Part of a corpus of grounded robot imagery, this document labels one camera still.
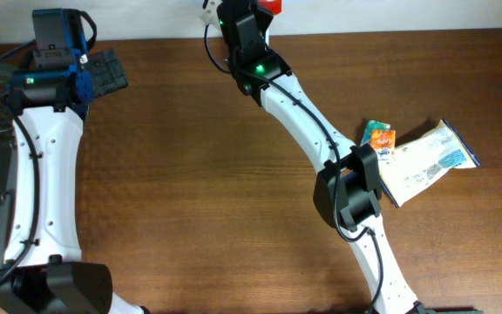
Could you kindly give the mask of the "red snack pouch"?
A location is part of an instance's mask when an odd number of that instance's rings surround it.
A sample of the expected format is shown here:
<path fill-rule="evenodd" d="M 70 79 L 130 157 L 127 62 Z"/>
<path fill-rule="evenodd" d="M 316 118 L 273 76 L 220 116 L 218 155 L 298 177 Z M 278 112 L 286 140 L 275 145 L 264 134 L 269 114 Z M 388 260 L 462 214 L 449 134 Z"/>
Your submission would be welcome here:
<path fill-rule="evenodd" d="M 258 2 L 274 15 L 278 15 L 282 12 L 282 0 L 258 0 Z"/>

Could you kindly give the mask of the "teal tissue pack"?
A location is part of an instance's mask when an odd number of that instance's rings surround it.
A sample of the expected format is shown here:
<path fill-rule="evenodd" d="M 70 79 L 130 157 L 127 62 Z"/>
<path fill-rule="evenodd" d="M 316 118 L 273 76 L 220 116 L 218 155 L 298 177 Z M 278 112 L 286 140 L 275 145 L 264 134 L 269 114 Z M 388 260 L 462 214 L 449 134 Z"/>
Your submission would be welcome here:
<path fill-rule="evenodd" d="M 363 132 L 363 137 L 361 139 L 360 145 L 370 144 L 372 132 L 374 130 L 390 130 L 390 124 L 386 124 L 377 120 L 369 120 Z"/>

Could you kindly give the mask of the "cream snack bag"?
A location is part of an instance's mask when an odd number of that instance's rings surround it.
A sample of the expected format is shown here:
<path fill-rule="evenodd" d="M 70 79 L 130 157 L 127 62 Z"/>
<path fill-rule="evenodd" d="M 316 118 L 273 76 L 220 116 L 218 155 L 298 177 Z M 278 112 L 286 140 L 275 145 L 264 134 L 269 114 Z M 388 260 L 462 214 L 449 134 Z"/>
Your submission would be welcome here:
<path fill-rule="evenodd" d="M 389 159 L 378 162 L 383 191 L 397 208 L 449 170 L 479 166 L 475 153 L 446 119 L 420 138 L 396 147 Z"/>

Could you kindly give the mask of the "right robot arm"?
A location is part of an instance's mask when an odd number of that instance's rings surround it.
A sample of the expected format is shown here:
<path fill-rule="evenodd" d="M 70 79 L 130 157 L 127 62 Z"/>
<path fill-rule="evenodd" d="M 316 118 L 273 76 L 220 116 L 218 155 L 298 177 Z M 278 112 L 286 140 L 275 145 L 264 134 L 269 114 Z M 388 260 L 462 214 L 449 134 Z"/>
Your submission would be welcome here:
<path fill-rule="evenodd" d="M 424 313 L 406 283 L 383 227 L 382 184 L 374 149 L 357 146 L 315 107 L 266 33 L 273 13 L 256 1 L 225 0 L 212 10 L 241 92 L 274 116 L 309 158 L 314 204 L 351 247 L 370 289 L 368 313 Z"/>

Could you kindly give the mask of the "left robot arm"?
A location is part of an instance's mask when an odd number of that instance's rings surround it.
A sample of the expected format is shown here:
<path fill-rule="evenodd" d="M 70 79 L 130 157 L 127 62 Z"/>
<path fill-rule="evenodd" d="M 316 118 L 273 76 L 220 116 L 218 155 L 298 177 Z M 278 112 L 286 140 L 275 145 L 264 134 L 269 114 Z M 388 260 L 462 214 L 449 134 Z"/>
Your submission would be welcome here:
<path fill-rule="evenodd" d="M 16 186 L 0 266 L 8 313 L 140 313 L 114 292 L 111 271 L 82 259 L 75 217 L 79 143 L 95 98 L 127 86 L 114 50 L 93 52 L 91 17 L 34 10 L 35 37 L 3 102 L 16 139 Z"/>

